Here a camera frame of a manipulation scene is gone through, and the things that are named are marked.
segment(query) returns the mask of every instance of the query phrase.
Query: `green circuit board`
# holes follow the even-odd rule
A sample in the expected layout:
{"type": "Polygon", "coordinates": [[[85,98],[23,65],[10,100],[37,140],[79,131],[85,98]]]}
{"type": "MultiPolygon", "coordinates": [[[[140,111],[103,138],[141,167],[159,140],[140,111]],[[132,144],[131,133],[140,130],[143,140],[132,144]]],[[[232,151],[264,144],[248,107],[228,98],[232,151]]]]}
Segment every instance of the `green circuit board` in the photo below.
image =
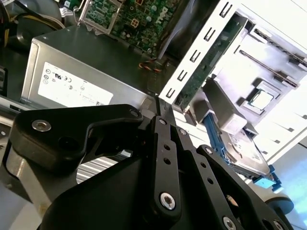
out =
{"type": "MultiPolygon", "coordinates": [[[[180,0],[125,0],[111,35],[155,57],[180,0]]],[[[110,0],[93,0],[86,18],[108,28],[118,7],[110,0]]]]}
{"type": "Polygon", "coordinates": [[[211,74],[216,63],[227,51],[243,26],[244,25],[232,18],[221,32],[221,34],[218,36],[215,43],[209,49],[208,53],[198,65],[193,75],[188,80],[187,84],[184,86],[176,99],[176,105],[179,105],[183,111],[186,110],[197,91],[201,88],[202,84],[211,74]]]}

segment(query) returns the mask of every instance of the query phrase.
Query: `power supply label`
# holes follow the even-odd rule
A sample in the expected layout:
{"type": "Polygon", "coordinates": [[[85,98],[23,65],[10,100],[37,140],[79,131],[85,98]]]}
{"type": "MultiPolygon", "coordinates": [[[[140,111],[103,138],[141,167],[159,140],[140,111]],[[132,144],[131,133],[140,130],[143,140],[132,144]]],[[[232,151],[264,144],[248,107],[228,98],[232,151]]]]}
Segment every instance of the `power supply label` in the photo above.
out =
{"type": "Polygon", "coordinates": [[[113,94],[45,62],[38,94],[66,107],[107,105],[113,94]]]}

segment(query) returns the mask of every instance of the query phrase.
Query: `bolt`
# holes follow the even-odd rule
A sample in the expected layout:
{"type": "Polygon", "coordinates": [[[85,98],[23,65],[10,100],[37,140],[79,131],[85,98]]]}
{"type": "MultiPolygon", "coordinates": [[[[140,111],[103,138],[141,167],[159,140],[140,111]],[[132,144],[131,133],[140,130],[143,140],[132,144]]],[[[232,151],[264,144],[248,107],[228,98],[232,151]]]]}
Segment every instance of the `bolt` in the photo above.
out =
{"type": "Polygon", "coordinates": [[[51,129],[51,125],[48,121],[36,120],[32,122],[32,128],[39,132],[47,132],[51,129]]]}
{"type": "Polygon", "coordinates": [[[168,210],[173,210],[175,208],[175,200],[174,198],[168,193],[162,193],[160,195],[160,202],[163,207],[168,210]]]}
{"type": "Polygon", "coordinates": [[[278,223],[277,221],[273,221],[275,226],[279,229],[279,230],[283,230],[283,227],[280,225],[280,223],[278,223]]]}
{"type": "Polygon", "coordinates": [[[160,121],[160,123],[162,123],[163,125],[166,125],[166,121],[165,120],[163,120],[163,119],[159,119],[159,121],[160,121]]]}
{"type": "Polygon", "coordinates": [[[184,131],[183,129],[180,129],[179,131],[180,131],[180,132],[181,132],[181,134],[182,134],[182,135],[184,135],[184,136],[187,134],[187,132],[186,132],[186,131],[184,131]]]}
{"type": "Polygon", "coordinates": [[[209,149],[209,148],[205,148],[205,150],[206,150],[206,152],[207,152],[207,153],[212,154],[211,149],[209,149]]]}
{"type": "Polygon", "coordinates": [[[137,112],[133,111],[133,110],[130,110],[130,113],[133,115],[133,116],[139,116],[137,112]]]}
{"type": "Polygon", "coordinates": [[[228,230],[236,230],[235,223],[228,217],[223,217],[223,223],[228,230]]]}

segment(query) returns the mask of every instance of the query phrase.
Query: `hard drive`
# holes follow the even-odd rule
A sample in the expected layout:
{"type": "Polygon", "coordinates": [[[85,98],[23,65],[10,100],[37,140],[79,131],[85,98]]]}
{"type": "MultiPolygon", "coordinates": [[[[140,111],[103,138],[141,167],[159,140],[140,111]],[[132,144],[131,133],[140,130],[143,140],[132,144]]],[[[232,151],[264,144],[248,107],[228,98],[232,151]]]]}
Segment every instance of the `hard drive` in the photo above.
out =
{"type": "Polygon", "coordinates": [[[258,175],[270,174],[270,168],[264,157],[244,130],[236,135],[221,131],[220,138],[225,146],[225,155],[231,164],[258,175]]]}

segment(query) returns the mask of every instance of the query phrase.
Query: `sticker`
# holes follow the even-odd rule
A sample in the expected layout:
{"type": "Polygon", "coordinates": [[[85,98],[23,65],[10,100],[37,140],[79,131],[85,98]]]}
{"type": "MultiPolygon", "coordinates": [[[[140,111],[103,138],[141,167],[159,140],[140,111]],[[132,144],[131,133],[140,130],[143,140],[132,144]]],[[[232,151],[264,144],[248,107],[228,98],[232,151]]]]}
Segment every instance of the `sticker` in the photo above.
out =
{"type": "Polygon", "coordinates": [[[237,152],[257,163],[262,164],[260,152],[257,150],[255,144],[248,138],[243,130],[238,132],[236,135],[229,134],[229,136],[232,145],[237,152]]]}
{"type": "Polygon", "coordinates": [[[66,16],[73,16],[73,12],[66,7],[60,8],[59,11],[62,18],[65,18],[66,16]]]}
{"type": "Polygon", "coordinates": [[[38,94],[66,107],[108,105],[113,94],[45,62],[38,94]]]}
{"type": "Polygon", "coordinates": [[[66,6],[67,8],[69,8],[71,6],[71,2],[70,1],[65,1],[64,2],[64,6],[66,6]]]}
{"type": "Polygon", "coordinates": [[[1,0],[1,1],[2,1],[3,5],[6,6],[6,5],[12,3],[15,0],[1,0]]]}

